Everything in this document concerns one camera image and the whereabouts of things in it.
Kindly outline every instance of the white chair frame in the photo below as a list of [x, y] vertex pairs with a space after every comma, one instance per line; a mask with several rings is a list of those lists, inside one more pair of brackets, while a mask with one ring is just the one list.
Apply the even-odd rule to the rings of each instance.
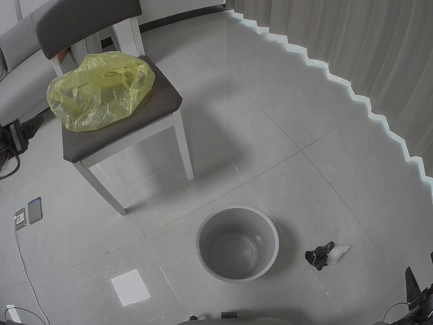
[[[140, 30], [138, 28], [137, 18], [125, 19], [120, 23], [111, 26], [113, 42], [123, 53], [132, 56], [143, 56], [144, 47], [141, 40]], [[51, 59], [57, 76], [62, 76], [63, 71], [57, 56]], [[176, 112], [165, 116], [138, 131], [122, 137], [120, 140], [109, 144], [105, 148], [97, 151], [96, 153], [84, 158], [73, 164], [75, 168], [82, 174], [82, 176], [95, 188], [95, 190], [121, 215], [127, 213], [126, 209], [114, 198], [113, 195], [102, 185], [96, 176], [90, 171], [90, 167], [105, 160], [106, 158], [120, 152], [129, 146], [132, 146], [144, 139], [159, 133], [169, 127], [175, 128], [177, 144], [181, 152], [182, 162], [184, 164], [185, 173], [188, 180], [194, 178], [192, 171], [191, 159], [188, 152], [187, 140], [185, 137], [184, 126], [182, 123], [181, 111], [178, 109]]]

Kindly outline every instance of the white cable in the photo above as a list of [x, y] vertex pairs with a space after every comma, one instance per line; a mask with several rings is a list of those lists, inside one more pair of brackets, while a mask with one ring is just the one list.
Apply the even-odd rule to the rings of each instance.
[[14, 217], [14, 239], [15, 239], [16, 247], [17, 247], [17, 249], [18, 249], [19, 258], [21, 259], [21, 263], [23, 264], [24, 274], [25, 274], [25, 277], [27, 278], [27, 281], [29, 282], [30, 289], [32, 289], [32, 291], [33, 291], [33, 295], [35, 296], [36, 304], [38, 305], [39, 310], [40, 310], [41, 313], [44, 315], [45, 320], [47, 321], [47, 323], [46, 323], [45, 325], [50, 325], [50, 322], [48, 321], [47, 316], [45, 315], [44, 311], [41, 309], [41, 306], [39, 305], [39, 301], [38, 301], [38, 298], [36, 297], [35, 290], [33, 289], [33, 286], [32, 286], [32, 284], [30, 283], [29, 277], [27, 276], [27, 271], [25, 270], [24, 260], [23, 260], [23, 257], [21, 256], [21, 251], [19, 250], [18, 237], [16, 236], [16, 230], [15, 230], [16, 219], [17, 219], [17, 218]]

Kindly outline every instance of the black wire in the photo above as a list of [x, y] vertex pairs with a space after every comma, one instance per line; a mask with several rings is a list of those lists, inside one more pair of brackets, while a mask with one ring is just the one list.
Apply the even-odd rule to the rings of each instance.
[[5, 147], [5, 149], [8, 149], [8, 150], [9, 150], [9, 153], [12, 154], [12, 156], [16, 157], [17, 164], [16, 164], [16, 168], [15, 168], [15, 170], [13, 170], [11, 173], [9, 173], [9, 174], [6, 175], [6, 176], [0, 176], [0, 179], [4, 179], [4, 178], [6, 178], [6, 177], [12, 176], [16, 171], [18, 171], [18, 169], [19, 169], [19, 164], [20, 164], [20, 163], [19, 163], [19, 156], [18, 156], [18, 154], [15, 153], [14, 149], [13, 149], [13, 148], [10, 148], [10, 147]]
[[42, 322], [44, 325], [47, 325], [47, 324], [42, 320], [42, 318], [41, 318], [39, 315], [33, 313], [32, 311], [29, 311], [28, 309], [25, 309], [25, 308], [19, 308], [19, 307], [10, 307], [10, 308], [8, 308], [6, 311], [4, 311], [4, 320], [6, 320], [6, 312], [7, 312], [9, 309], [22, 309], [23, 311], [27, 311], [27, 312], [29, 312], [29, 313], [32, 313], [32, 314], [34, 314], [35, 316], [37, 316], [39, 319], [41, 319], [41, 322]]
[[409, 304], [407, 302], [398, 302], [395, 305], [392, 305], [391, 307], [389, 307], [389, 309], [386, 311], [385, 315], [383, 316], [383, 320], [382, 320], [383, 322], [385, 322], [385, 317], [388, 314], [388, 312], [391, 310], [391, 308], [393, 308], [394, 306], [397, 306], [397, 305], [409, 305]]

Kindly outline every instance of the curtain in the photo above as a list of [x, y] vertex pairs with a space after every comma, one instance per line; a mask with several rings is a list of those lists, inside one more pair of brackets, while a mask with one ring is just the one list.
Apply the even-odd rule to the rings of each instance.
[[370, 98], [433, 176], [433, 0], [226, 0]]

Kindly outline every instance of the chair seat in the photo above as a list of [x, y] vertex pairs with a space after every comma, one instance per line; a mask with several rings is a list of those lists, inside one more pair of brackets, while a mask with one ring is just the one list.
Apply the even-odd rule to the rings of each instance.
[[182, 97], [148, 57], [139, 58], [147, 62], [155, 73], [152, 89], [130, 116], [106, 127], [76, 133], [62, 126], [65, 160], [72, 163], [83, 160], [107, 145], [178, 110]]

